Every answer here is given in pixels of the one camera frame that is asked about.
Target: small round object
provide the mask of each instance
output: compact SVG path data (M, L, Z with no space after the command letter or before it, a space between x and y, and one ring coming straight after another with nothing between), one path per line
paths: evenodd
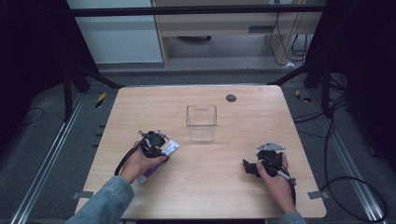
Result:
M225 97L225 99L226 99L228 102L235 102L235 101L236 101L236 96L233 95L233 94L228 94L228 95Z

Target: person's left hand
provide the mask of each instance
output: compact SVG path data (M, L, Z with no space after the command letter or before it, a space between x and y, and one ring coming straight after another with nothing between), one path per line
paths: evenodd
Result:
M134 183L134 180L145 173L151 167L165 161L165 156L157 158L147 158L139 147L128 160L123 164L120 171L120 176L125 178L129 183Z

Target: floor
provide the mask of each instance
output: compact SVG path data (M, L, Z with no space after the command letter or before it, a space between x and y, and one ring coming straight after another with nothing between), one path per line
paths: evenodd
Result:
M294 46L293 56L304 48L304 38ZM302 62L295 62L294 68ZM279 65L272 57L271 49L263 35L253 36L212 36L208 41L203 37L174 38L170 51L170 61L166 67L136 67L131 71L104 71L103 76L121 84L134 85L190 85L190 84L265 84L283 77L293 67ZM83 188L90 170L95 151L100 143L101 133L117 90L111 90L102 83L88 78L91 89L87 94L74 91L74 101L81 101L75 122L67 130L67 138L60 143L53 163L49 164L46 180L39 186L33 206L27 210L31 223L62 223L73 216L77 200L76 192ZM305 90L302 82L304 75L286 83L282 90L285 94L290 113L296 120L309 118L308 114L317 114L320 87ZM300 91L302 98L296 96ZM97 99L106 92L106 99L100 108L95 108ZM340 91L332 91L332 98L342 97ZM356 121L348 112L347 105L334 113L336 131L332 133L327 154L323 150L329 121L321 117L308 122L296 123L305 153L313 169L319 186L324 185L323 158L329 161L330 177L355 175L348 168L354 164L367 182L380 191L389 207L387 221L396 223L396 201L393 190L396 188L396 175L388 164L379 158L373 158ZM56 86L37 95L32 109L26 115L20 130L11 140L12 153L1 160L0 170L0 223L8 223L22 204L43 161L47 161L53 142L63 129L64 106L62 86ZM367 199L357 191L364 188L349 181L340 183L332 190L341 203L360 217L367 218ZM375 202L380 202L374 195ZM328 214L320 220L307 220L308 223L361 223L361 221L343 211L332 199L325 200Z

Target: white cabinet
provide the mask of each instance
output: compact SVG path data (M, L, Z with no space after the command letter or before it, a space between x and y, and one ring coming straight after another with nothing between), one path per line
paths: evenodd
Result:
M151 7L150 0L67 0L70 8ZM81 17L79 29L99 64L162 63L153 16Z

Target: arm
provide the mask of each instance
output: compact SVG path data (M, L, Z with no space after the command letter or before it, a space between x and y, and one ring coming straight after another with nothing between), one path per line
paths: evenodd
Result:
M131 184L149 168L165 159L166 157L146 158L139 148L124 163L120 175L111 177L66 223L119 223L134 197Z
M289 164L285 153L282 154L282 163L287 169ZM268 192L279 207L280 213L282 214L280 223L305 223L303 217L297 212L294 206L293 199L291 198L289 182L280 175L276 175L274 177L269 176L265 171L265 168L259 162L257 163L257 170L259 171Z

